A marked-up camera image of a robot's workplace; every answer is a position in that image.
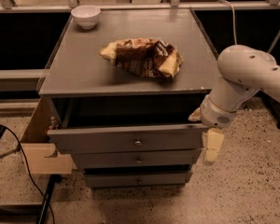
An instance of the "gray tabletop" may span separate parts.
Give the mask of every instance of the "gray tabletop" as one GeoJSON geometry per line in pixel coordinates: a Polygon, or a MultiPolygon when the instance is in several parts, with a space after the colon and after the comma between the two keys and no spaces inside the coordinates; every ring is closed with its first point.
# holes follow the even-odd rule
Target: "gray tabletop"
{"type": "Polygon", "coordinates": [[[216,58],[188,9],[103,10],[92,30],[71,21],[39,94],[53,98],[197,93],[211,90],[218,76],[216,58]],[[98,54],[112,41],[141,37],[162,39],[183,56],[174,79],[136,77],[98,54]]]}

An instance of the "speckled floor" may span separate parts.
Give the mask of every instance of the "speckled floor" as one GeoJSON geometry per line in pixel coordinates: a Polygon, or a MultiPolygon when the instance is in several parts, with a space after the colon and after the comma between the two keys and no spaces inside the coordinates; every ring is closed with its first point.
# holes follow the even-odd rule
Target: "speckled floor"
{"type": "MultiPolygon", "coordinates": [[[[186,186],[88,189],[82,173],[74,171],[55,186],[51,206],[56,223],[280,224],[280,130],[260,98],[247,105],[249,110],[241,109],[225,130],[217,162],[204,166],[199,158],[186,186]]],[[[21,136],[31,113],[16,111],[1,110],[0,123],[21,136]]],[[[0,153],[14,146],[6,132],[0,153]]],[[[45,175],[35,176],[42,189],[48,180],[45,175]]],[[[40,201],[21,155],[2,159],[0,204],[40,201]]],[[[50,213],[47,223],[52,223],[50,213]]]]}

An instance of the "bowl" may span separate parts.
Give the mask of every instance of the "bowl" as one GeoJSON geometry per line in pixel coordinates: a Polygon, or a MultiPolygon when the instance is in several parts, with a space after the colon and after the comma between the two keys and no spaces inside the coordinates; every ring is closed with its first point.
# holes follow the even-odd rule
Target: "bowl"
{"type": "Polygon", "coordinates": [[[71,11],[74,22],[84,29],[93,28],[99,21],[100,13],[99,7],[91,5],[78,6],[71,11]]]}

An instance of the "dresser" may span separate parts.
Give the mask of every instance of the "dresser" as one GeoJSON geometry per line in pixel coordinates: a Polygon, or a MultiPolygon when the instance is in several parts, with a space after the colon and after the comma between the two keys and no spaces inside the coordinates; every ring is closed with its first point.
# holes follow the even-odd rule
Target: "dresser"
{"type": "Polygon", "coordinates": [[[103,10],[92,30],[69,22],[39,84],[55,125],[49,141],[72,156],[90,188],[189,182],[206,127],[188,116],[219,76],[191,11],[103,10]],[[115,40],[141,37],[162,39],[183,56],[174,79],[136,77],[98,53],[115,40]]]}

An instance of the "crumpled snack bag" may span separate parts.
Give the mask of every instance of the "crumpled snack bag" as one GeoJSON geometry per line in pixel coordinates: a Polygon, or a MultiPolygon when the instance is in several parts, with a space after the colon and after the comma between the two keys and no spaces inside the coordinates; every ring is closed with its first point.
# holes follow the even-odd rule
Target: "crumpled snack bag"
{"type": "Polygon", "coordinates": [[[124,39],[111,42],[100,55],[112,64],[140,77],[174,77],[182,56],[167,42],[158,39],[124,39]]]}

